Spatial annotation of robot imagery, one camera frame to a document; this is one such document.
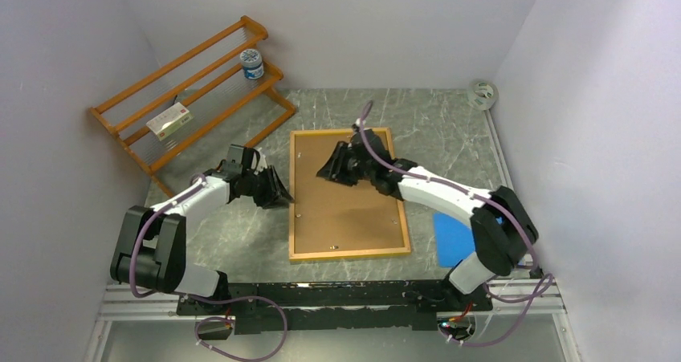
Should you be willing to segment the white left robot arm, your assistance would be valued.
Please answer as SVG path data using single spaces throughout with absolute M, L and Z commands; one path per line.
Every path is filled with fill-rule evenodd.
M 233 144 L 216 168 L 194 175 L 176 196 L 125 212 L 110 266 L 112 279 L 128 284 L 137 298 L 188 295 L 210 314 L 223 312 L 230 302 L 228 277 L 188 260 L 187 235 L 240 197 L 251 198 L 262 209 L 286 208 L 294 201 L 264 154 Z

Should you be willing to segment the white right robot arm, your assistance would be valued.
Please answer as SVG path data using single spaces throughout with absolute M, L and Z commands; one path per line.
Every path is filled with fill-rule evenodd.
M 442 301 L 453 310 L 464 308 L 488 280 L 509 275 L 539 238 L 512 189 L 461 185 L 414 161 L 392 157 L 371 129 L 338 142 L 317 175 L 347 186 L 367 180 L 383 195 L 425 205 L 469 228 L 474 250 L 453 266 L 441 290 Z

